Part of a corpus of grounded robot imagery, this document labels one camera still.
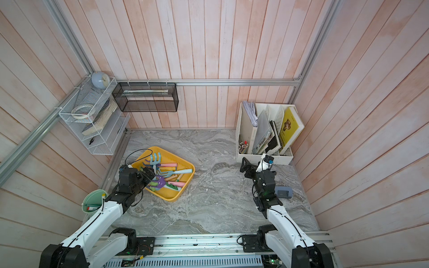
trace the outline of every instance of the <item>pink handle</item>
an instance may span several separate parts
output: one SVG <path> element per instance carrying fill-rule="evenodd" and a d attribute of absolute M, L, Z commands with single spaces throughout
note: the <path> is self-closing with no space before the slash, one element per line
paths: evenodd
<path fill-rule="evenodd" d="M 175 167 L 177 167 L 177 163 L 164 163 L 164 164 L 161 164 L 160 166 L 175 166 Z"/>
<path fill-rule="evenodd" d="M 168 181 L 167 183 L 175 185 L 177 187 L 183 187 L 186 184 L 186 182 L 181 182 L 181 181 Z"/>

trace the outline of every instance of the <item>gray marble surface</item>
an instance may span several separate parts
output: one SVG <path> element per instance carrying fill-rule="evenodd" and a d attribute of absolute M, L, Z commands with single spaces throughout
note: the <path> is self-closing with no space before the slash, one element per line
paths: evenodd
<path fill-rule="evenodd" d="M 116 227 L 134 228 L 138 235 L 256 232 L 269 224 L 256 209 L 251 180 L 239 172 L 235 160 L 235 130 L 135 131 L 125 151 L 159 146 L 193 163 L 195 175 L 176 202 L 143 191 L 141 202 L 118 220 Z M 128 159 L 134 161 L 143 151 Z M 293 166 L 273 166 L 276 184 L 293 188 L 291 199 L 281 199 L 304 231 L 319 230 Z"/>

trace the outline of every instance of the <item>wooden wall panel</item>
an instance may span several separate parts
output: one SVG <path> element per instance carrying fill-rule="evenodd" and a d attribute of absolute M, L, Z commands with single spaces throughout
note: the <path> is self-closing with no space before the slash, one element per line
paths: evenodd
<path fill-rule="evenodd" d="M 428 12 L 428 0 L 345 1 L 296 99 L 295 167 L 344 267 L 429 260 Z"/>
<path fill-rule="evenodd" d="M 88 51 L 86 43 L 82 47 Z M 134 64 L 127 67 L 134 69 Z M 85 75 L 42 0 L 0 3 L 0 161 Z M 82 200 L 101 184 L 108 164 L 106 156 L 91 155 L 62 122 L 57 123 L 0 189 L 3 263 L 33 266 L 46 246 L 79 228 Z M 25 257 L 17 260 L 17 252 Z"/>
<path fill-rule="evenodd" d="M 127 79 L 297 77 L 331 3 L 59 0 L 94 67 Z M 132 113 L 130 126 L 234 127 L 241 101 L 288 103 L 292 92 L 293 87 L 178 87 L 176 113 Z"/>

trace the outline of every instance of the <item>white wire shelf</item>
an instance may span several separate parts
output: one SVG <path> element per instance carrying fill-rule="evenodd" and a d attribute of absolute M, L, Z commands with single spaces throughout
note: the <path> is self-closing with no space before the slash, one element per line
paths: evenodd
<path fill-rule="evenodd" d="M 100 90 L 92 85 L 91 78 L 88 77 L 59 113 L 91 154 L 113 155 L 130 118 L 129 114 L 121 116 L 121 110 L 111 97 L 117 82 L 114 77 L 110 79 L 108 87 Z M 110 109 L 107 114 L 113 111 L 110 117 L 103 114 L 105 120 L 108 118 L 107 123 L 104 121 L 104 126 L 97 125 L 103 111 L 106 112 L 107 109 Z M 95 131 L 84 135 L 84 131 L 89 128 L 95 128 Z"/>

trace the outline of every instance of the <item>metal base platform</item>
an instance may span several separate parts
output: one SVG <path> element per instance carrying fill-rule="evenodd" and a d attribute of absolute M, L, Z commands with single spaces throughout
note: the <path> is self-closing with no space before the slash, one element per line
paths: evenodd
<path fill-rule="evenodd" d="M 155 237 L 154 253 L 136 261 L 135 267 L 263 267 L 258 260 L 270 253 L 246 253 L 237 243 L 239 236 L 255 234 L 151 235 Z M 325 243 L 332 253 L 335 268 L 342 268 L 329 233 L 312 231 L 306 234 L 316 243 Z M 105 239 L 107 237 L 102 237 L 97 244 Z M 130 259 L 130 256 L 116 256 L 105 267 L 121 267 L 122 259 Z"/>

